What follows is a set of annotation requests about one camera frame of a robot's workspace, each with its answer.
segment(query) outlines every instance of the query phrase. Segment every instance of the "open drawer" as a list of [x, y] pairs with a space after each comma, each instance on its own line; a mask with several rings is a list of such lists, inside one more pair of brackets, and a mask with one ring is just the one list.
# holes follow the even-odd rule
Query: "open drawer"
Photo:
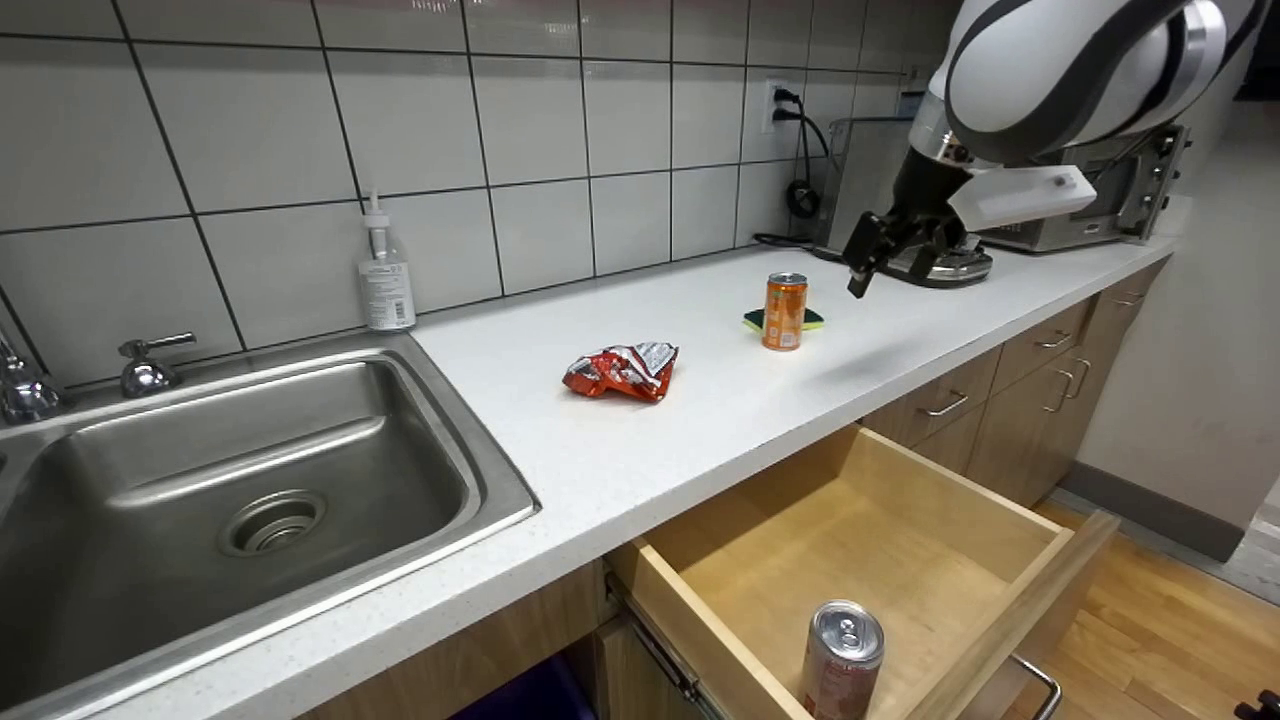
[[1055, 526], [848, 428], [613, 555], [633, 610], [722, 716], [809, 716], [809, 615], [882, 622], [873, 716], [961, 716], [1112, 532]]

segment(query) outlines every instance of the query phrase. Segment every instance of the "white countertop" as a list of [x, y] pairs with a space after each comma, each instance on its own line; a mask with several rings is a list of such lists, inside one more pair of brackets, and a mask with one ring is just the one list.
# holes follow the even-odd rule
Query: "white countertop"
[[[1162, 240], [994, 252], [989, 283], [881, 276], [853, 301], [835, 262], [740, 252], [431, 319], [416, 340], [543, 506], [108, 716], [304, 712], [1162, 257]], [[801, 352], [761, 349], [740, 319], [768, 270], [803, 270], [829, 317]], [[563, 393], [568, 358], [628, 340], [679, 342], [663, 404]]]

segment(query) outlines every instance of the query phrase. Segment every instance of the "floor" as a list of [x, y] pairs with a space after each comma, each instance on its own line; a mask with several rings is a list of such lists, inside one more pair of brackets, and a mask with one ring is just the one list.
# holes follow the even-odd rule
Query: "floor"
[[[1058, 497], [1042, 512], [1058, 522], [1083, 515]], [[1280, 687], [1280, 607], [1229, 584], [1225, 568], [1123, 526], [1048, 670], [1068, 693], [1065, 720], [1229, 720], [1240, 698]]]
[[1280, 483], [1251, 515], [1245, 542], [1218, 568], [1218, 574], [1249, 588], [1251, 595], [1280, 604]]

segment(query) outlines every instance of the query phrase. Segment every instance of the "wall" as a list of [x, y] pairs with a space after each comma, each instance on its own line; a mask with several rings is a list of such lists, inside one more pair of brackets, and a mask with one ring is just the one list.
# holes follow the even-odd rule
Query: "wall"
[[370, 189], [418, 311], [728, 252], [788, 229], [773, 83], [882, 113], [952, 9], [3, 0], [0, 327], [63, 383], [361, 327]]
[[1080, 460], [1249, 526], [1280, 477], [1280, 105], [1229, 105]]

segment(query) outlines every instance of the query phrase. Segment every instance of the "red snack bag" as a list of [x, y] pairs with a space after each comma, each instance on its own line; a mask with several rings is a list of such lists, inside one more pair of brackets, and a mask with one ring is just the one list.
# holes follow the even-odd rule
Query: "red snack bag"
[[597, 357], [581, 357], [568, 364], [563, 383], [577, 397], [633, 397], [633, 401], [663, 401], [674, 372], [674, 342], [607, 342]]

